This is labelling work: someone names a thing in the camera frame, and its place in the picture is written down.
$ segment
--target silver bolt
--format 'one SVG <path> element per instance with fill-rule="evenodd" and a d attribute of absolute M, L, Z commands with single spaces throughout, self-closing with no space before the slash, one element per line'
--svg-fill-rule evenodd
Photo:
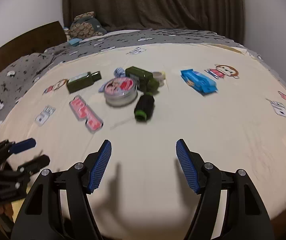
<path fill-rule="evenodd" d="M 83 163 L 77 163 L 77 164 L 74 165 L 74 168 L 77 169 L 77 170 L 80 170 L 80 169 L 83 168 L 83 166 L 84 166 Z"/>
<path fill-rule="evenodd" d="M 41 172 L 41 174 L 43 175 L 43 176 L 46 176 L 47 174 L 49 174 L 50 173 L 50 170 L 49 169 L 44 169 L 42 172 Z"/>
<path fill-rule="evenodd" d="M 245 176 L 246 175 L 246 171 L 238 170 L 238 174 L 240 174 L 241 176 Z"/>
<path fill-rule="evenodd" d="M 208 169 L 208 170 L 211 170 L 211 169 L 213 169 L 213 164 L 212 163 L 205 163 L 204 164 L 204 167 L 206 168 L 206 169 Z"/>

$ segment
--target gray patterned bedding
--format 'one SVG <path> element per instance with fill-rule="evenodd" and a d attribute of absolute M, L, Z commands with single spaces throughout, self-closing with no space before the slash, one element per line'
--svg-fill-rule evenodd
<path fill-rule="evenodd" d="M 0 72 L 0 123 L 6 118 L 20 98 L 45 73 L 60 62 L 67 62 L 101 51 L 141 46 L 154 43 L 214 43 L 244 48 L 242 45 L 211 31 L 165 29 L 122 33 L 80 43 L 73 47 L 68 42 L 21 57 Z M 249 51 L 255 57 L 261 57 Z"/>

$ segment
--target brown curtain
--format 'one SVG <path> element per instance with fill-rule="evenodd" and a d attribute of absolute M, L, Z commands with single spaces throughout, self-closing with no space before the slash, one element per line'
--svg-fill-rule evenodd
<path fill-rule="evenodd" d="M 243 0 L 63 0 L 65 26 L 90 11 L 108 32 L 183 28 L 243 41 Z"/>

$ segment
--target wall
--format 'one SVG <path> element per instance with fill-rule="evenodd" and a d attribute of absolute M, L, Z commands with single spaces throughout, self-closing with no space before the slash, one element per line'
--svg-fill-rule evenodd
<path fill-rule="evenodd" d="M 63 25 L 62 0 L 0 0 L 0 47 L 54 21 Z"/>
<path fill-rule="evenodd" d="M 286 0 L 244 0 L 244 3 L 244 46 L 260 53 L 286 82 Z"/>

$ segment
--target wooden headboard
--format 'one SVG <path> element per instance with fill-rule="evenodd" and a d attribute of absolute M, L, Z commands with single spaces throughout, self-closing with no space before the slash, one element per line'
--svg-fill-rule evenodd
<path fill-rule="evenodd" d="M 47 48 L 66 41 L 58 21 L 24 33 L 0 47 L 0 72 L 22 56 L 35 52 L 43 53 Z"/>

